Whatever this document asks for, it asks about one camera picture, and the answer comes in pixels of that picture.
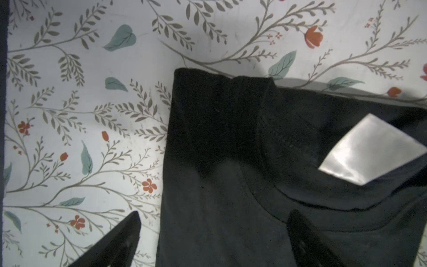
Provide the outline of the black t-shirt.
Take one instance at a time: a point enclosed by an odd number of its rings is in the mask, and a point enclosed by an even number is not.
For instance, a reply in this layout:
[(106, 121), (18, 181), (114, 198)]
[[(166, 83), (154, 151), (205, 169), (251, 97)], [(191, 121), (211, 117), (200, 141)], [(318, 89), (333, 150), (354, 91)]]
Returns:
[(363, 186), (319, 170), (366, 115), (427, 143), (425, 109), (177, 69), (156, 265), (294, 267), (297, 210), (346, 265), (413, 266), (427, 222), (426, 156)]

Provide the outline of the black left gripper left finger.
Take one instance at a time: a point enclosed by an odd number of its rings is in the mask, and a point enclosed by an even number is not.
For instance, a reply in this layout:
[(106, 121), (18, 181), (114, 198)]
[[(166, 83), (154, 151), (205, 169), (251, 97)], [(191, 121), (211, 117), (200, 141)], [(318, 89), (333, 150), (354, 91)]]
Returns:
[(70, 267), (130, 267), (140, 239), (139, 213), (129, 213)]

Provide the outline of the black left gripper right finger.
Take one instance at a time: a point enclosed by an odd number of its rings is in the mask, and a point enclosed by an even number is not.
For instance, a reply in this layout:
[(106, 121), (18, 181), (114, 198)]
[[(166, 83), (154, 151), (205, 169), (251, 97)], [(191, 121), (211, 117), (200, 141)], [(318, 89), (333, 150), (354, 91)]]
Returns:
[(346, 262), (325, 237), (306, 217), (292, 210), (287, 231), (298, 267), (345, 267)]

